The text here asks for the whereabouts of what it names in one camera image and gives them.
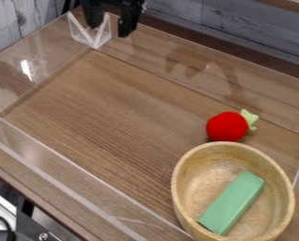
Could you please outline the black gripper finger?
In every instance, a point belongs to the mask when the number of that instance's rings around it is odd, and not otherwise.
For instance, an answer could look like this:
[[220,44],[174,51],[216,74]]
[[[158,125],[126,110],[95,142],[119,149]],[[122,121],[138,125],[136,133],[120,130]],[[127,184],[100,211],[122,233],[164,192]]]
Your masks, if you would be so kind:
[[123,0],[118,19],[118,36],[126,38],[136,29],[144,0]]
[[81,0],[83,13],[88,26],[95,29],[103,23],[104,3],[102,0]]

